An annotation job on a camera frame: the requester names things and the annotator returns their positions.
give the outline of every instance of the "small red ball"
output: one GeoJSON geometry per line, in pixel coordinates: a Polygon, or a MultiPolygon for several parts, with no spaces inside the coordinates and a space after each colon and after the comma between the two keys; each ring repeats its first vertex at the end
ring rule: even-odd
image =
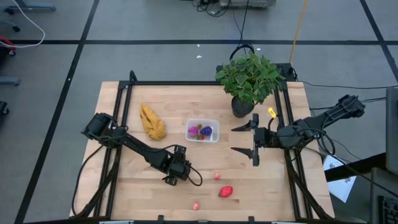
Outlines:
{"type": "Polygon", "coordinates": [[[220,174],[219,174],[219,173],[215,173],[215,174],[214,174],[214,179],[216,179],[216,180],[219,180],[219,179],[220,179],[220,177],[221,177],[221,176],[220,176],[220,174]]]}
{"type": "Polygon", "coordinates": [[[192,208],[194,210],[199,210],[199,204],[198,203],[194,203],[192,208]]]}

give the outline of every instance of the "gray floor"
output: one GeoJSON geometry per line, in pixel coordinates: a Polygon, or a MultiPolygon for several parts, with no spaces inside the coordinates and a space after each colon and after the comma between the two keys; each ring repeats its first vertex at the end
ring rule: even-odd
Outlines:
{"type": "MultiPolygon", "coordinates": [[[[57,11],[29,14],[45,31],[47,40],[79,40],[93,0],[50,1],[57,11]]],[[[386,40],[398,40],[395,0],[367,0],[386,40]]],[[[292,40],[303,0],[278,0],[266,11],[249,10],[245,39],[292,40]]],[[[236,9],[239,25],[244,10],[236,9]]],[[[0,14],[18,23],[14,34],[0,26],[10,39],[40,39],[40,32],[20,14],[0,14]]],[[[213,40],[239,39],[232,12],[211,18],[196,12],[189,1],[100,0],[88,40],[213,40]]],[[[309,0],[300,40],[377,40],[359,1],[309,0]]],[[[236,45],[85,45],[69,89],[25,222],[66,218],[73,186],[81,165],[86,138],[81,129],[93,115],[101,82],[127,79],[134,70],[139,80],[214,80],[215,67],[226,63],[236,45]]],[[[255,45],[257,54],[273,62],[288,62],[291,46],[255,45]]],[[[27,183],[49,128],[65,77],[77,45],[41,45],[19,49],[0,70],[0,75],[22,79],[18,87],[2,86],[0,100],[10,114],[0,134],[0,216],[14,221],[27,183]]],[[[389,46],[398,58],[398,46],[389,46]]],[[[293,66],[299,80],[326,85],[381,86],[397,81],[380,46],[298,45],[293,66]]],[[[385,96],[384,90],[344,90],[306,86],[311,107],[334,105],[345,94],[361,100],[385,96]]],[[[358,157],[385,149],[384,102],[366,105],[362,118],[338,122],[327,129],[358,157]]],[[[338,146],[337,155],[355,161],[338,146]]],[[[349,200],[365,207],[366,198],[349,200]]],[[[333,200],[335,210],[345,210],[333,200]]]]}

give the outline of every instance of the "pink ball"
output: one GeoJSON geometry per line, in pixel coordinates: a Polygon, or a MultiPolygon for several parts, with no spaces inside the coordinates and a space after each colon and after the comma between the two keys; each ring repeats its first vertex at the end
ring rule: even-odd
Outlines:
{"type": "Polygon", "coordinates": [[[214,174],[214,179],[216,179],[216,180],[219,180],[219,179],[220,179],[220,177],[221,177],[221,176],[220,176],[220,174],[219,174],[219,173],[215,173],[215,174],[214,174]]]}
{"type": "Polygon", "coordinates": [[[188,134],[191,135],[192,137],[195,137],[199,133],[199,129],[196,126],[190,126],[188,128],[188,134]]]}
{"type": "Polygon", "coordinates": [[[192,208],[194,210],[199,210],[199,204],[198,203],[194,203],[192,208]]]}

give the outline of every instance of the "toy fruit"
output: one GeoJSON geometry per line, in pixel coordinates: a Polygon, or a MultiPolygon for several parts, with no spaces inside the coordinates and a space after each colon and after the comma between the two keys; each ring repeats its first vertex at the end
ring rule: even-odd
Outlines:
{"type": "Polygon", "coordinates": [[[205,136],[209,136],[209,135],[211,135],[212,131],[213,130],[211,129],[211,127],[206,126],[206,127],[202,128],[199,133],[202,135],[205,135],[205,136]]]}
{"type": "Polygon", "coordinates": [[[232,186],[225,186],[220,190],[218,196],[223,198],[228,198],[229,196],[232,195],[233,192],[234,189],[232,188],[232,186]]]}
{"type": "Polygon", "coordinates": [[[219,180],[219,179],[220,179],[220,177],[221,177],[221,176],[220,176],[220,174],[219,174],[219,173],[215,173],[215,174],[214,174],[214,179],[215,179],[215,180],[219,180]]]}
{"type": "Polygon", "coordinates": [[[195,136],[198,134],[198,132],[199,132],[199,128],[196,127],[196,126],[190,126],[190,127],[188,128],[188,133],[189,133],[189,135],[191,135],[192,137],[195,137],[195,136]]]}
{"type": "Polygon", "coordinates": [[[199,206],[198,203],[194,203],[193,206],[192,206],[192,208],[193,208],[194,210],[199,210],[200,206],[199,206]]]}
{"type": "Polygon", "coordinates": [[[197,140],[204,140],[205,136],[202,134],[197,135],[197,140]]]}

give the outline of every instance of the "red toy fruit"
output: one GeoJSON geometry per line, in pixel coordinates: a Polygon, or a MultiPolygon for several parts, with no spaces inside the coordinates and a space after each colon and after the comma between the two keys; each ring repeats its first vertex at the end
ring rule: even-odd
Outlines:
{"type": "Polygon", "coordinates": [[[223,198],[228,198],[229,196],[232,195],[233,192],[234,192],[234,189],[232,186],[225,186],[220,190],[220,192],[218,193],[218,196],[223,197],[223,198]]]}
{"type": "Polygon", "coordinates": [[[215,173],[215,174],[214,174],[214,179],[215,179],[215,180],[219,180],[219,179],[220,179],[220,177],[221,177],[221,176],[220,176],[220,174],[219,174],[219,173],[215,173]]]}
{"type": "Polygon", "coordinates": [[[192,208],[194,210],[199,210],[199,204],[198,203],[194,203],[192,208]]]}
{"type": "Polygon", "coordinates": [[[202,134],[197,134],[197,140],[204,140],[205,136],[202,134]]]}

